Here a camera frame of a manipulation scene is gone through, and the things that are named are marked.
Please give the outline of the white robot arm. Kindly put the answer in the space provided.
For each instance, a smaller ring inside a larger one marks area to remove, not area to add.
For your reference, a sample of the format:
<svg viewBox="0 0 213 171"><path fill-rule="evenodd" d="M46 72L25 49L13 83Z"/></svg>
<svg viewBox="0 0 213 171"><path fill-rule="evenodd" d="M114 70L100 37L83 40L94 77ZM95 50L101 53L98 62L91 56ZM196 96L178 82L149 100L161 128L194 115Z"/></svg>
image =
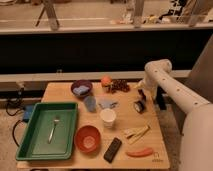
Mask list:
<svg viewBox="0 0 213 171"><path fill-rule="evenodd" d="M136 88L156 97L160 86L186 114L180 145L179 171L213 171L213 103L172 78L168 59L148 62Z"/></svg>

